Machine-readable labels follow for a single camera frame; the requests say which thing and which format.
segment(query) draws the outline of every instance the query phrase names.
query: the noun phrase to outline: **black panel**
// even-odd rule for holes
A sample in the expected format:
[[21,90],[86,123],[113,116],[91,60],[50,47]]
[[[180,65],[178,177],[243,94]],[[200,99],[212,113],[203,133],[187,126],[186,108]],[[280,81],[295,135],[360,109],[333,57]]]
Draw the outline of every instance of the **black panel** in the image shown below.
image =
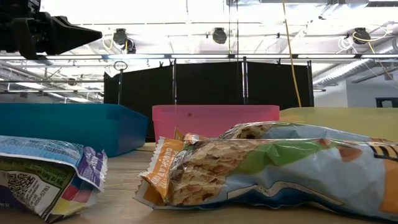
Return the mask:
[[[151,68],[123,74],[121,104],[148,117],[147,141],[155,141],[152,107],[171,105],[172,67]],[[104,103],[118,103],[119,75],[105,78]]]
[[177,65],[177,104],[243,104],[242,63]]
[[[302,106],[313,106],[307,67],[295,65],[294,69]],[[250,105],[299,107],[290,65],[248,62],[248,89]]]

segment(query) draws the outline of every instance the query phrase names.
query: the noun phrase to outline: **plastic bin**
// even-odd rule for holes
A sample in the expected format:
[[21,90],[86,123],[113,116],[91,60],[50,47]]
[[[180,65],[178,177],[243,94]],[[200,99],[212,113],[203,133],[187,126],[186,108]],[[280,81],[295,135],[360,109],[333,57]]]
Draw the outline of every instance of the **plastic bin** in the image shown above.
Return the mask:
[[280,112],[280,120],[398,142],[398,109],[395,108],[291,108]]
[[239,123],[278,121],[279,106],[265,105],[159,105],[152,108],[155,137],[182,133],[218,137]]
[[0,135],[53,139],[114,157],[145,144],[147,117],[119,105],[0,103]]

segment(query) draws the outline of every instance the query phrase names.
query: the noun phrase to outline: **table surface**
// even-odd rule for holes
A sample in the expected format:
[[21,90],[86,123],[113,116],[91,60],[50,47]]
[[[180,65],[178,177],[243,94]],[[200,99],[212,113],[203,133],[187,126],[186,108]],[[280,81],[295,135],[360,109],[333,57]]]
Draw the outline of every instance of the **table surface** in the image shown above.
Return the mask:
[[[143,151],[111,158],[108,161],[105,192],[96,205],[81,214],[74,215],[61,224],[203,224],[203,223],[247,223],[248,220],[262,224],[320,223],[322,224],[366,224],[363,220],[341,217],[316,208],[297,207],[269,210],[249,206],[232,205],[213,211],[152,210],[133,199],[140,178],[138,174],[147,169],[154,145],[143,147]],[[38,216],[10,209],[0,210],[1,223],[43,224]]]

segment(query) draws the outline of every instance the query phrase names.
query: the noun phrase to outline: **yellow plastic bin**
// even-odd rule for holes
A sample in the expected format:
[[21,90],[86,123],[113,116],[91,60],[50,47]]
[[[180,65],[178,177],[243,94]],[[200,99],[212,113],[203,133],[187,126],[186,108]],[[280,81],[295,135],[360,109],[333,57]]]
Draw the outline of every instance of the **yellow plastic bin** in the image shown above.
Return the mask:
[[280,112],[280,120],[398,142],[398,109],[395,108],[291,108]]

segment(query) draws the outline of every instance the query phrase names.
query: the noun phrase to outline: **ceiling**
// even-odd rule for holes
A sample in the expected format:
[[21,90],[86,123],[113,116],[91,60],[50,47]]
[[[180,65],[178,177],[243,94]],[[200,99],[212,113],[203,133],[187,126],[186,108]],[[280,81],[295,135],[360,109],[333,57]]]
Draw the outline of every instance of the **ceiling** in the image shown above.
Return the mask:
[[[66,52],[65,55],[123,54],[110,39],[117,28],[125,28],[137,54],[288,54],[282,4],[264,3],[229,8],[225,0],[42,0],[42,11],[67,16],[72,24],[99,30],[103,40]],[[396,7],[366,7],[366,4],[288,4],[286,18],[294,54],[350,54],[341,41],[355,27],[365,27],[373,46],[398,35]],[[223,45],[212,37],[215,27],[229,38]],[[353,47],[369,50],[368,44]],[[178,60],[195,63],[197,60]],[[8,61],[9,64],[53,80],[99,80],[104,71],[116,73],[109,60],[56,60],[47,66],[37,62]],[[313,73],[336,63],[313,63]],[[128,70],[158,67],[159,60],[130,60]],[[60,85],[65,89],[103,90],[102,83]]]

